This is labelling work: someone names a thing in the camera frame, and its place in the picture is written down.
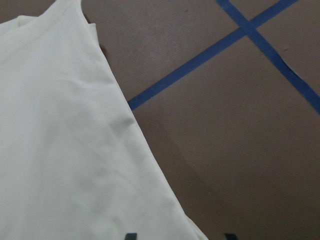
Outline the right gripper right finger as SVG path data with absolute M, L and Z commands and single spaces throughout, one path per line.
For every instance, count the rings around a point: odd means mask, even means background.
M 238 237 L 234 233 L 225 233 L 224 234 L 225 240 L 238 240 Z

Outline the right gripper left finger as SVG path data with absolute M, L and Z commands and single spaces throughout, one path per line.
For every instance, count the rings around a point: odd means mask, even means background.
M 124 240 L 137 240 L 137 233 L 127 233 Z

